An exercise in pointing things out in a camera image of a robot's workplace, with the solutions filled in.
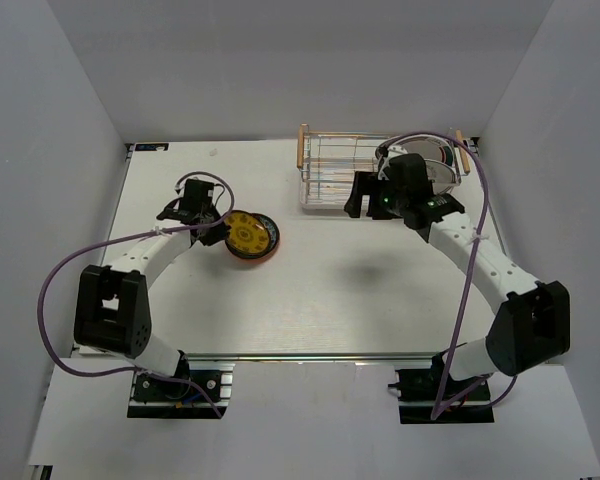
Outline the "yellow patterned plate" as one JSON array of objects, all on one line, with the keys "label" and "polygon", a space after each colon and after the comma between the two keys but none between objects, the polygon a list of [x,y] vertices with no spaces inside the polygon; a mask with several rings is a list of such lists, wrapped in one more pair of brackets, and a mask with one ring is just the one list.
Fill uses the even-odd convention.
[{"label": "yellow patterned plate", "polygon": [[231,226],[229,237],[225,240],[239,251],[257,254],[266,250],[270,238],[263,224],[253,214],[233,210],[225,223]]}]

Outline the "blue patterned plate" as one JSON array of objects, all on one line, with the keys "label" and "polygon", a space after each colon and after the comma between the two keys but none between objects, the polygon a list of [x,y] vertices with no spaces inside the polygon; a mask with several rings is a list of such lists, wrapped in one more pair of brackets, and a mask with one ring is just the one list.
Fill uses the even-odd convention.
[{"label": "blue patterned plate", "polygon": [[267,260],[269,257],[271,257],[277,250],[279,244],[280,244],[280,239],[281,239],[281,234],[280,234],[280,230],[278,225],[274,222],[274,220],[262,213],[253,213],[254,217],[256,219],[258,219],[263,226],[265,227],[265,229],[267,230],[268,234],[269,234],[269,244],[265,250],[265,252],[259,257],[259,260]]}]

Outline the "orange plate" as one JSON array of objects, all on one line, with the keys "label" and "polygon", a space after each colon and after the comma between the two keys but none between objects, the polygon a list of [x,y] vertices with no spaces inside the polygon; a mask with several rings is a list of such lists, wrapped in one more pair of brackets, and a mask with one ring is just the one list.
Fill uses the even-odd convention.
[{"label": "orange plate", "polygon": [[226,245],[228,251],[230,252],[230,254],[233,255],[234,257],[236,257],[237,259],[242,260],[242,261],[257,263],[257,262],[266,262],[271,257],[273,257],[278,250],[278,247],[280,245],[280,240],[279,239],[272,240],[270,242],[270,244],[268,245],[268,248],[265,251],[263,251],[261,253],[257,253],[257,254],[247,254],[247,253],[241,252],[236,247],[234,247],[231,243],[229,243],[228,241],[225,242],[225,245]]}]

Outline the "white plate red lettering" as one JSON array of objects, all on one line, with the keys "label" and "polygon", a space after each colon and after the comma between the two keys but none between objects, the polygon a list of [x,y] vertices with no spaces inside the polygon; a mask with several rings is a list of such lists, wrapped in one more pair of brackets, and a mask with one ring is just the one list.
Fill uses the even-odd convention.
[{"label": "white plate red lettering", "polygon": [[425,166],[436,195],[450,193],[460,184],[459,177],[451,166],[432,159],[426,159]]}]

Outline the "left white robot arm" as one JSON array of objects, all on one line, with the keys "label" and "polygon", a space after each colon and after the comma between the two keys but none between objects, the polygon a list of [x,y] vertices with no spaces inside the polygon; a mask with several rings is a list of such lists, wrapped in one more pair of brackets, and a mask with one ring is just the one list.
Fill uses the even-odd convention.
[{"label": "left white robot arm", "polygon": [[157,387],[179,399],[191,387],[184,353],[153,332],[149,290],[180,255],[199,242],[214,245],[228,237],[214,203],[220,185],[196,178],[178,188],[178,197],[157,215],[154,234],[105,266],[86,267],[79,280],[74,340],[81,346],[126,358],[157,374]]}]

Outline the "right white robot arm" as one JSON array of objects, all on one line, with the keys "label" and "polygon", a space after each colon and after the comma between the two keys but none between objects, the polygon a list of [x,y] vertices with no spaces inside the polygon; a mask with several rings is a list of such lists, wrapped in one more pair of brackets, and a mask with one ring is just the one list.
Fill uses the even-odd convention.
[{"label": "right white robot arm", "polygon": [[569,350],[566,287],[541,282],[479,235],[455,197],[435,193],[420,155],[390,158],[377,173],[355,172],[344,210],[351,218],[402,219],[465,274],[494,313],[484,338],[441,354],[442,367],[431,374],[439,396],[455,398],[469,379],[493,373],[513,377]]}]

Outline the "white plate green rim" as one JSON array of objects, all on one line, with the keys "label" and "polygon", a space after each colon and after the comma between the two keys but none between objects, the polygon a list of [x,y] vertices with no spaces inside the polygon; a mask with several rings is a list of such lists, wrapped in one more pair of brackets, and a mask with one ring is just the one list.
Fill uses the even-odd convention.
[{"label": "white plate green rim", "polygon": [[406,139],[391,146],[394,152],[417,153],[425,160],[433,160],[447,166],[453,166],[455,155],[448,143],[432,137]]}]

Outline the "black label sticker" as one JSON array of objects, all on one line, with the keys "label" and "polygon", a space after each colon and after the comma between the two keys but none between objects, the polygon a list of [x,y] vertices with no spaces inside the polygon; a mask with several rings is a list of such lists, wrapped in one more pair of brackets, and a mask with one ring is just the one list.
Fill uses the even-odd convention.
[{"label": "black label sticker", "polygon": [[134,150],[140,152],[158,152],[167,151],[168,149],[168,143],[138,143],[134,145]]}]

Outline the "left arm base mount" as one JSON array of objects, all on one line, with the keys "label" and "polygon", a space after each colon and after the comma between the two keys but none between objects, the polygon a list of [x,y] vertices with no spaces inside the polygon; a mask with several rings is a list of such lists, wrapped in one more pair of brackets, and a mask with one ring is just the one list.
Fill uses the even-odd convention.
[{"label": "left arm base mount", "polygon": [[222,362],[189,362],[188,384],[165,382],[146,373],[133,377],[127,406],[130,419],[220,420],[228,408],[233,365]]}]

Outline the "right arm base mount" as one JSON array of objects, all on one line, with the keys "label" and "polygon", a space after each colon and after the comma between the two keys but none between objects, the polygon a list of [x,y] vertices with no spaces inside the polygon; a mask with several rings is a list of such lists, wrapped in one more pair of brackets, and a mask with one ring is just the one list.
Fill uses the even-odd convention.
[{"label": "right arm base mount", "polygon": [[490,424],[494,422],[490,406],[491,393],[486,379],[471,392],[466,392],[448,406],[436,420],[431,419],[439,381],[443,373],[442,355],[432,358],[425,368],[402,368],[395,371],[396,380],[388,390],[398,398],[402,425],[426,424]]}]

